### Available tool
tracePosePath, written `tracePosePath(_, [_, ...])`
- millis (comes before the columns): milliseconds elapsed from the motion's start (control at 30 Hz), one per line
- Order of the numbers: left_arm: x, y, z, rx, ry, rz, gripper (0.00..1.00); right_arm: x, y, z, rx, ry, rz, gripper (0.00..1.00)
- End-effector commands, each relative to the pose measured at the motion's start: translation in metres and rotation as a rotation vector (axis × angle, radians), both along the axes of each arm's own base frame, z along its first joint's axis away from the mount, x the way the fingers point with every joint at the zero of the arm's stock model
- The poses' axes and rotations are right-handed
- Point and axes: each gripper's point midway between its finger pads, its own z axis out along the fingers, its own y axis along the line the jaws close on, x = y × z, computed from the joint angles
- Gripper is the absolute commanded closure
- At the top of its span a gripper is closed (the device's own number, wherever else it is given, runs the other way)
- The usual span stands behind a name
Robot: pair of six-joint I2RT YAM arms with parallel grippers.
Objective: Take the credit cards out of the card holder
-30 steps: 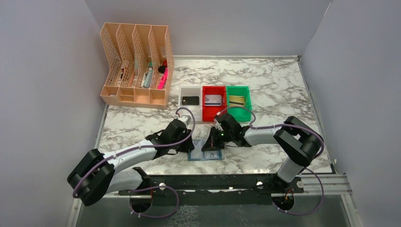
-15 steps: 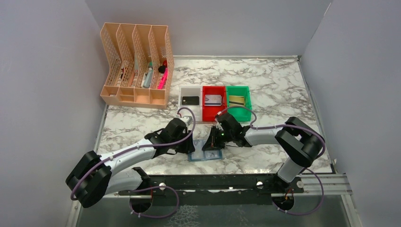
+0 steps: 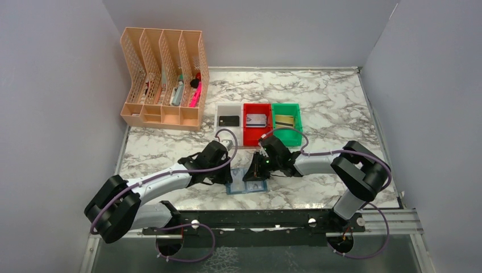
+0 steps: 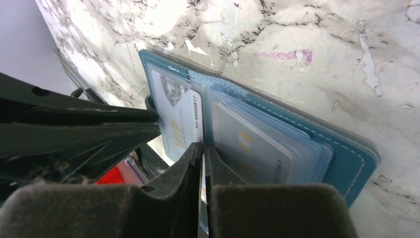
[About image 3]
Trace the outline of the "green plastic bin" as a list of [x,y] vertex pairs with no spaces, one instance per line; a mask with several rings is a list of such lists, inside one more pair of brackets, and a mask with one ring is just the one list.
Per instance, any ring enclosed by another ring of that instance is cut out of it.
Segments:
[[[294,116],[295,119],[295,126],[293,129],[303,132],[299,104],[271,104],[271,107],[274,129],[281,128],[276,127],[275,125],[275,115],[291,115]],[[302,143],[302,135],[293,130],[277,130],[274,132],[274,135],[278,137],[287,147],[300,146]]]

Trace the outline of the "red plastic bin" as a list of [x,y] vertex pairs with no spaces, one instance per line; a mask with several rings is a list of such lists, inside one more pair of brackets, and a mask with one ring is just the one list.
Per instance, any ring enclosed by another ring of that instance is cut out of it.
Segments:
[[[260,137],[273,129],[271,104],[244,104],[243,105],[243,145],[253,147],[258,145]],[[264,115],[265,126],[253,127],[248,125],[248,115]]]

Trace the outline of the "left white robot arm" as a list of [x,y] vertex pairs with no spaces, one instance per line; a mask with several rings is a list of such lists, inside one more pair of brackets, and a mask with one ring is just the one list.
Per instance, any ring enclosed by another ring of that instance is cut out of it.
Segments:
[[173,166],[136,179],[114,175],[107,179],[87,204],[84,214],[90,221],[90,233],[113,243],[132,229],[164,227],[173,217],[167,205],[147,203],[166,193],[204,184],[232,182],[231,140],[213,140],[198,153],[179,159]]

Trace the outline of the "grey credit card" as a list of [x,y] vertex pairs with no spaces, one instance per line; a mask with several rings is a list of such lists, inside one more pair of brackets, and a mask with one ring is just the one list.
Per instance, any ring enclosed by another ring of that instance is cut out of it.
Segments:
[[268,118],[265,114],[247,114],[246,127],[266,127]]

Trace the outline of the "blue leather card holder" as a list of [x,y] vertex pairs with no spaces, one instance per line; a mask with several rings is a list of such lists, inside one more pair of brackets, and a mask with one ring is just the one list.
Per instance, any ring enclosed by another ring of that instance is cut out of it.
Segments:
[[246,174],[247,169],[245,168],[233,168],[231,170],[231,177],[233,179],[232,183],[226,185],[226,194],[227,195],[239,195],[239,194],[247,194],[245,192],[245,182],[242,178]]

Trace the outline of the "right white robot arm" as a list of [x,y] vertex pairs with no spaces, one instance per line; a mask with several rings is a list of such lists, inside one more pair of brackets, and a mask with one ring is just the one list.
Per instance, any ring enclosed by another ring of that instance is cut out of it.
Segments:
[[243,181],[264,181],[275,171],[286,177],[336,174],[347,188],[332,208],[342,221],[350,220],[357,210],[373,201],[392,179],[390,167],[354,140],[329,152],[290,151],[274,135],[261,138],[260,146]]

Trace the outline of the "peach plastic file organizer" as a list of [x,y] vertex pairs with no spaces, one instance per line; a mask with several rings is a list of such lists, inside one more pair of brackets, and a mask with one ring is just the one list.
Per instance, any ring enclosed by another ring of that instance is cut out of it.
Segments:
[[[132,127],[198,131],[201,128],[210,82],[203,33],[127,27],[120,43],[131,77],[131,87],[120,113]],[[171,106],[179,75],[184,77],[180,106]],[[202,82],[196,107],[189,104],[196,91],[190,81]]]

